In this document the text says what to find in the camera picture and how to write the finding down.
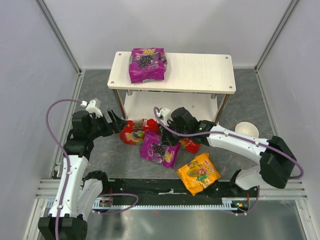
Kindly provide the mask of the purple candy bag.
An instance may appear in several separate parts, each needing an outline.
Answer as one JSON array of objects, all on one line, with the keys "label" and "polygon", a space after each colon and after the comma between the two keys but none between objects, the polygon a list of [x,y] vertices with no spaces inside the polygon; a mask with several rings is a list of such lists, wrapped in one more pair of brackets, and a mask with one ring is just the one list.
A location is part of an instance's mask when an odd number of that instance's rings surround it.
[{"label": "purple candy bag", "polygon": [[161,142],[161,136],[147,130],[140,149],[140,157],[147,159],[166,168],[174,168],[181,145],[165,145]]},{"label": "purple candy bag", "polygon": [[130,82],[135,84],[163,81],[167,64],[164,48],[134,48],[131,51],[128,66]]}]

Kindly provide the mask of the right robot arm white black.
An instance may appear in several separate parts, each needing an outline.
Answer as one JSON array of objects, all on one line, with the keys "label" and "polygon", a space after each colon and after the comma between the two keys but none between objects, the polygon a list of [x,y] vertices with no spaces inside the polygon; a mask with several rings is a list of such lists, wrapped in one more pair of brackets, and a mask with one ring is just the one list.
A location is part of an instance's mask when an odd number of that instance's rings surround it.
[{"label": "right robot arm white black", "polygon": [[255,162],[256,166],[241,169],[233,175],[232,183],[242,190],[263,183],[284,189],[293,179],[295,167],[299,168],[299,177],[304,173],[293,152],[279,136],[266,139],[236,133],[213,121],[197,120],[184,107],[174,111],[154,107],[153,113],[161,125],[161,141],[166,145],[174,146],[182,139],[189,139],[196,144],[234,152]]}]

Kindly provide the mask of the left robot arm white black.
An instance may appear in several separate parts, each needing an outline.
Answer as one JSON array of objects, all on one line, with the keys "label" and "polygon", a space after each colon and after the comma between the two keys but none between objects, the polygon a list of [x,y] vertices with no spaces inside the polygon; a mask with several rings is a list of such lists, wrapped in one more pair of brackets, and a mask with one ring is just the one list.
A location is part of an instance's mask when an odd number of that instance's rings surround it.
[{"label": "left robot arm white black", "polygon": [[127,122],[113,110],[110,120],[98,110],[73,113],[72,128],[63,146],[63,169],[54,203],[47,217],[41,217],[38,229],[46,240],[84,240],[88,216],[101,194],[109,194],[107,174],[101,170],[84,171],[89,163],[94,140],[120,133]]}]

